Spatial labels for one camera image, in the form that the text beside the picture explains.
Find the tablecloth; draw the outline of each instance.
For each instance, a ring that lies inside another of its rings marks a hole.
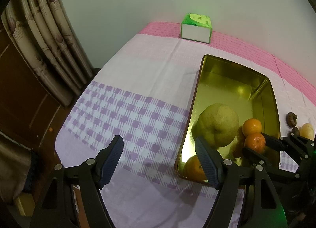
[[[116,227],[202,227],[217,191],[178,178],[173,164],[184,133],[201,59],[211,54],[266,75],[272,84],[281,135],[293,111],[298,126],[315,130],[316,89],[275,56],[237,38],[213,32],[211,43],[179,38],[180,24],[152,22],[99,71],[56,139],[65,167],[96,156],[115,134],[124,152],[101,195]],[[296,163],[281,153],[280,168]],[[242,205],[239,190],[230,227]]]

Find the curtain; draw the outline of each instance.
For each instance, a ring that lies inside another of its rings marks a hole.
[[[0,136],[0,197],[10,203],[23,190],[31,152]]]
[[[68,106],[93,74],[59,0],[11,0],[1,20],[29,67]]]

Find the metal tray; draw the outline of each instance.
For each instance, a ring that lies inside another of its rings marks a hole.
[[[276,138],[280,137],[279,115],[270,80],[251,68],[219,57],[205,55],[201,63],[188,122],[174,164],[176,174],[183,179],[190,180],[185,177],[183,169],[187,160],[195,155],[194,139],[191,135],[192,125],[203,110],[213,103],[223,103],[233,108],[239,116],[239,126],[242,126],[249,118],[257,118],[262,123],[262,132]],[[237,165],[248,166],[246,159],[233,157],[232,151],[236,143],[235,138],[231,144],[219,148],[218,151],[223,158],[229,158]],[[266,147],[264,155],[274,167],[279,168],[279,152]]]

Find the silver screw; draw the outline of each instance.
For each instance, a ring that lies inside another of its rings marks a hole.
[[[88,160],[86,161],[86,163],[87,163],[88,165],[93,165],[93,164],[95,163],[95,160],[94,160],[94,159],[88,159]]]
[[[262,165],[256,165],[256,169],[258,171],[263,171],[263,166]]]
[[[225,159],[223,162],[224,162],[224,164],[227,165],[227,166],[229,166],[229,165],[232,164],[232,161],[229,160],[229,159]]]
[[[63,167],[63,166],[62,166],[61,164],[57,164],[57,165],[54,167],[54,169],[55,169],[55,170],[61,170],[62,167]]]

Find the yellow block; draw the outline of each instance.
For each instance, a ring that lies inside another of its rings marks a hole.
[[[35,202],[32,194],[22,192],[14,200],[16,208],[21,216],[32,216],[35,208]]]

